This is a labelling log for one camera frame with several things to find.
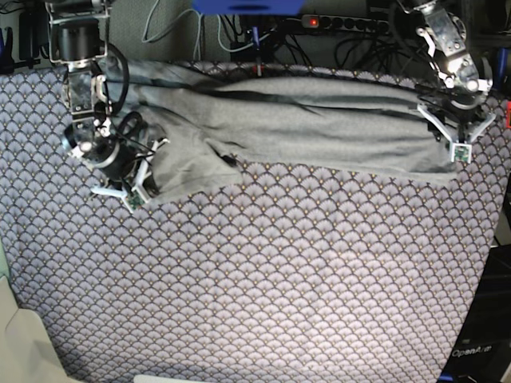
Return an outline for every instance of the metal bracket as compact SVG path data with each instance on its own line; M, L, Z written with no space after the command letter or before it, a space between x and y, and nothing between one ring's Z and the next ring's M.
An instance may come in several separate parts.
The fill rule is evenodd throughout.
M466 142L460 142L458 132L445 126L425 105L418 105L417 110L449 141L451 162L460 161L466 164L472 162L473 143L497 118L497 115L490 113L482 123L474 124L469 128L467 132L469 139Z
M153 153L156 153L159 148L163 145L170 142L168 139L164 138L163 140L158 140L153 143L151 150ZM116 189L108 189L103 187L93 187L90 191L96 195L106 195L109 197L115 197L120 199L123 204L128 208L131 213L134 213L136 209L141 207L142 205L151 202L151 196L147 192L144 187L144 182L147 180L148 176L150 176L149 166L151 165L154 159L154 154L144 158L141 162L140 167L137 170L137 175L135 176L135 180L133 183L133 187L131 192Z

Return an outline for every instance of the scale pattern fabric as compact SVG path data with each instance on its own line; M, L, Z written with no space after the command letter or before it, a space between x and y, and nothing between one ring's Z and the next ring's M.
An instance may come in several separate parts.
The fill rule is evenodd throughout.
M250 65L183 65L253 76ZM278 74L414 84L267 68ZM436 381L508 181L505 101L488 100L497 122L447 188L242 162L243 184L130 215L115 199L89 199L97 179L60 149L60 92L59 72L0 79L0 232L19 304L42 317L68 374Z

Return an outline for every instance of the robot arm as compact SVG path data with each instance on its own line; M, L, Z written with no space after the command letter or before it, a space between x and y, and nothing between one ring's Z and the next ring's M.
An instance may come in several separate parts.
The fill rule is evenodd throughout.
M493 81L480 78L465 44L466 30L463 22L449 14L438 0L398 0L398 2L406 13L420 12L423 15L425 25L417 28L417 34L425 39L431 57L430 64L446 88L487 95ZM434 61L437 50L443 52L446 57L442 65Z
M417 31L430 47L430 63L446 88L472 100L451 106L463 112L475 110L485 99L492 81L480 79L457 19L440 7L437 0L408 0L409 6L404 4L406 0L398 1L406 12L423 14L425 25ZM93 194L120 198L133 211L158 194L151 162L158 148L168 141L150 132L151 127L137 112L128 113L118 126L113 123L128 93L129 69L121 52L108 41L111 1L49 0L46 9L50 14L50 60L68 68L67 91L73 120L64 132L62 144L72 157L108 178L109 184L93 188ZM105 21L103 39L100 20ZM434 61L436 50L445 54L444 65ZM123 69L123 89L117 102L110 100L105 75L97 64L110 55L117 57ZM483 116L476 123L467 120L456 134L429 109L426 105L418 108L450 142L453 160L470 162L473 140L495 117Z
M130 211L157 194L150 163L165 140L153 138L141 115L129 113L115 126L129 87L128 63L108 42L109 0L47 2L50 15L50 60L68 68L67 93L73 121L64 131L65 150L109 179L110 188L93 188L98 195L121 198ZM105 20L105 38L100 20ZM121 99L109 98L98 60L117 57L123 70Z

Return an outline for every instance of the power strip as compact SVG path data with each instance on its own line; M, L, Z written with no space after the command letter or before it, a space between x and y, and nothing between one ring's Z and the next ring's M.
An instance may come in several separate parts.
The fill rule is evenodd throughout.
M343 31L378 33L387 35L390 33L389 23L382 20L368 18L345 18L342 16L327 16L317 14L304 14L301 17L302 27L308 30Z

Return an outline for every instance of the gray pants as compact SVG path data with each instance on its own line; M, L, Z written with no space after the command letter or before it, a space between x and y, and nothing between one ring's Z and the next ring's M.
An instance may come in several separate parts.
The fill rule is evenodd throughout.
M116 99L121 75L109 68ZM159 203L241 182L224 156L446 184L456 178L410 91L356 81L266 78L224 85L175 65L130 63L125 111L170 139L155 156Z

